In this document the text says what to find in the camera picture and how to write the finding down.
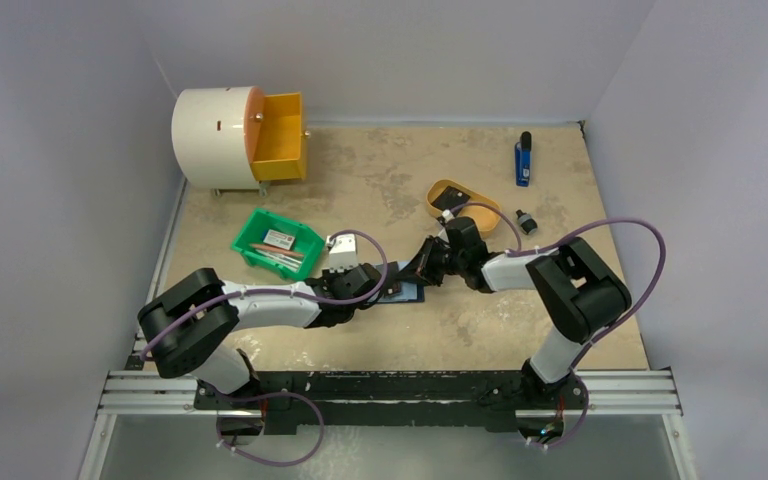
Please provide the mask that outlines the tan oval tray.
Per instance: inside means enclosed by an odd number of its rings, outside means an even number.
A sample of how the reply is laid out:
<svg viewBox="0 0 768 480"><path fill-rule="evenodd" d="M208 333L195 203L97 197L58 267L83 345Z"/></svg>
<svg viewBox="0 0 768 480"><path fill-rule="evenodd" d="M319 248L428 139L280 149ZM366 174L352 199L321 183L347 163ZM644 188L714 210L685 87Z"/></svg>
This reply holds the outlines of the tan oval tray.
<svg viewBox="0 0 768 480"><path fill-rule="evenodd" d="M462 190L470 196L470 200L467 203L460 205L453 211L457 213L457 217L465 216L471 218L475 222L478 231L482 235L492 233L501 221L501 208L499 204L486 195L483 195L474 189L466 187L465 185L454 180L438 180L428 189L426 194L426 208L429 214L435 218L438 218L441 215L442 211L437 209L433 205L433 202L434 199L444 190L444 188L449 185Z"/></svg>

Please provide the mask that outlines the blue black stapler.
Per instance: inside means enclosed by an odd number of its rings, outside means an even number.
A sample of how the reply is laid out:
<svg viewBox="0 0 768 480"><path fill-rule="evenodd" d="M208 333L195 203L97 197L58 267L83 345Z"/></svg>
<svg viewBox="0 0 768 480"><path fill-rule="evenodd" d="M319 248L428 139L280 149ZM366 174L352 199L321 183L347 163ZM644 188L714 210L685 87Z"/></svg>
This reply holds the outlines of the blue black stapler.
<svg viewBox="0 0 768 480"><path fill-rule="evenodd" d="M519 141L515 144L514 159L515 159L515 177L516 185L520 187L528 187L531 181L531 152L532 152L532 135L530 131L523 131L519 137Z"/></svg>

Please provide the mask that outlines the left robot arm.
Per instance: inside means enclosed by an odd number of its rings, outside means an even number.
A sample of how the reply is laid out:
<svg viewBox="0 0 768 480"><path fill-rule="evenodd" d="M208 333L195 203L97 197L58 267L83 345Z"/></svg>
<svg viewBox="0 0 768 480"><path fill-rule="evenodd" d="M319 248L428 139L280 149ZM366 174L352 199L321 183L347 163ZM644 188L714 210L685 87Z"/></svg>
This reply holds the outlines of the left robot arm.
<svg viewBox="0 0 768 480"><path fill-rule="evenodd" d="M137 315L146 338L139 353L163 378L192 375L232 408L252 405L261 389L248 356L226 345L230 333L265 327L330 328L366 309L392 282L390 268L364 263L288 285L222 281L201 268Z"/></svg>

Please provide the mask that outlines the green plastic bin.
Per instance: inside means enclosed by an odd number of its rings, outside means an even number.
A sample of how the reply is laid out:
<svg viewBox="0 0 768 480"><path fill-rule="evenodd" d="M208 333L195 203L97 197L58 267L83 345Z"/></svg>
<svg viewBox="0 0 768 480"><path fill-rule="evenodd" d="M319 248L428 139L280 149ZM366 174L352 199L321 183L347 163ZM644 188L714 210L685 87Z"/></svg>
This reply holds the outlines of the green plastic bin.
<svg viewBox="0 0 768 480"><path fill-rule="evenodd" d="M269 270L285 280L303 280L317 264L325 240L311 227L255 208L231 243L252 267Z"/></svg>

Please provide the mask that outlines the orange drawer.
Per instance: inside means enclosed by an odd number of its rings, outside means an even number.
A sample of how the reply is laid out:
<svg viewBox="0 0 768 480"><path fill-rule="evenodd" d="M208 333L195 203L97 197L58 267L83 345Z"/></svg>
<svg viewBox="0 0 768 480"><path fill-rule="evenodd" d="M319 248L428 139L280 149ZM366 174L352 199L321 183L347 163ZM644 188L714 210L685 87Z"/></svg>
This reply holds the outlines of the orange drawer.
<svg viewBox="0 0 768 480"><path fill-rule="evenodd" d="M301 92L267 95L257 148L250 162L259 182L305 180L307 140Z"/></svg>

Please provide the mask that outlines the small black cylinder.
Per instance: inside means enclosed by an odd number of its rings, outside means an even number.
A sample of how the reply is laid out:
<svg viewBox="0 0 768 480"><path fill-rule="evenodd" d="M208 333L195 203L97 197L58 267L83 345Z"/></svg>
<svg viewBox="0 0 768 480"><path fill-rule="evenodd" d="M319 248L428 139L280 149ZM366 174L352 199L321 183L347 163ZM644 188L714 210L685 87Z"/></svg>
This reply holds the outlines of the small black cylinder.
<svg viewBox="0 0 768 480"><path fill-rule="evenodd" d="M527 212L522 210L516 211L516 220L520 229L526 234L531 235L538 229L536 220Z"/></svg>

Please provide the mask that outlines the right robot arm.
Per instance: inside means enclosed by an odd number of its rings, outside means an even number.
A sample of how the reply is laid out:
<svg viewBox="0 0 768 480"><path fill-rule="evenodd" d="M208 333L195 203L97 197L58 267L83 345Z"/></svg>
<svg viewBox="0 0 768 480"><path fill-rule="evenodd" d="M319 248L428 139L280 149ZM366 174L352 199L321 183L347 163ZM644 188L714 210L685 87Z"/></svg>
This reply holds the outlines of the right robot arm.
<svg viewBox="0 0 768 480"><path fill-rule="evenodd" d="M521 381L524 399L536 407L559 396L585 345L632 306L628 288L584 239L574 237L547 253L493 252L468 217L456 217L441 234L427 237L395 279L439 286L449 275L485 294L538 293L552 328L524 363Z"/></svg>

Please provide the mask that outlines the white cylindrical drawer cabinet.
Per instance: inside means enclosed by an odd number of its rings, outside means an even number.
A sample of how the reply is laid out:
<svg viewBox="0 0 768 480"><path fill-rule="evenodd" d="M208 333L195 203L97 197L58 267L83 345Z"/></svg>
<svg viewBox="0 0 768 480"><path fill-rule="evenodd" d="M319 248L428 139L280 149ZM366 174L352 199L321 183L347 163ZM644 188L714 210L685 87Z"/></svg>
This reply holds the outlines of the white cylindrical drawer cabinet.
<svg viewBox="0 0 768 480"><path fill-rule="evenodd" d="M175 103L175 158L193 186L256 190L251 163L258 145L265 94L257 86L186 89Z"/></svg>

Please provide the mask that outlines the aluminium frame rail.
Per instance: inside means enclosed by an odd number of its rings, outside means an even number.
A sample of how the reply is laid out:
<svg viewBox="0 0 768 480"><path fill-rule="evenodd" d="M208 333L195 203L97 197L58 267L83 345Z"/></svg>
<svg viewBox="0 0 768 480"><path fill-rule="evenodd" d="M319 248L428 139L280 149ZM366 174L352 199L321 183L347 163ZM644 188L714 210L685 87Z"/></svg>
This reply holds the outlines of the aluminium frame rail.
<svg viewBox="0 0 768 480"><path fill-rule="evenodd" d="M255 410L217 411L195 408L197 382L184 376L164 379L153 371L111 371L97 413L136 416L228 416L259 418Z"/></svg>

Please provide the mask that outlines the black card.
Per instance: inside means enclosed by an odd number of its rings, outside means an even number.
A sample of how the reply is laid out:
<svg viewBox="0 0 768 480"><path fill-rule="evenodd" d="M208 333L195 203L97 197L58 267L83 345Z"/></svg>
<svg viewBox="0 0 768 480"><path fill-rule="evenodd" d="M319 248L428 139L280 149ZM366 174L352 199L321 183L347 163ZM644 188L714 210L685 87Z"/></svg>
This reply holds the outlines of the black card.
<svg viewBox="0 0 768 480"><path fill-rule="evenodd" d="M446 186L444 190L434 199L433 205L440 211L449 210L453 212L460 205L467 203L470 196L454 186Z"/></svg>

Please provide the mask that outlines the blue leather card holder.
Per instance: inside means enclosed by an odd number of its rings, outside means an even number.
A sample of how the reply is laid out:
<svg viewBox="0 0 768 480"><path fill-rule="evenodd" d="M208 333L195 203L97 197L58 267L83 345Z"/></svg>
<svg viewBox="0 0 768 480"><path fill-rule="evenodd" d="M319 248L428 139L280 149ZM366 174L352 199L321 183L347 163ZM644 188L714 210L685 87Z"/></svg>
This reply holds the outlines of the blue leather card holder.
<svg viewBox="0 0 768 480"><path fill-rule="evenodd" d="M423 303L425 301L424 287L406 280L391 280L401 269L408 264L407 261L391 261L388 263L388 280L385 286L368 303L405 304Z"/></svg>

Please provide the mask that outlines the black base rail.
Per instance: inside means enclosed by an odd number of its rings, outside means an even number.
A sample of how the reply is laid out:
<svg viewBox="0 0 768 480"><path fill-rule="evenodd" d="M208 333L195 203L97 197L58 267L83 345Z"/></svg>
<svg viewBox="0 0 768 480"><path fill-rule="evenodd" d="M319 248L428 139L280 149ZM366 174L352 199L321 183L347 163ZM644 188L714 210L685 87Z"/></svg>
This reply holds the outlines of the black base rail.
<svg viewBox="0 0 768 480"><path fill-rule="evenodd" d="M302 425L476 427L492 433L557 437L564 417L585 406L574 375L547 390L520 370L262 371L260 394L226 400L199 381L198 410L255 410L268 435L291 435Z"/></svg>

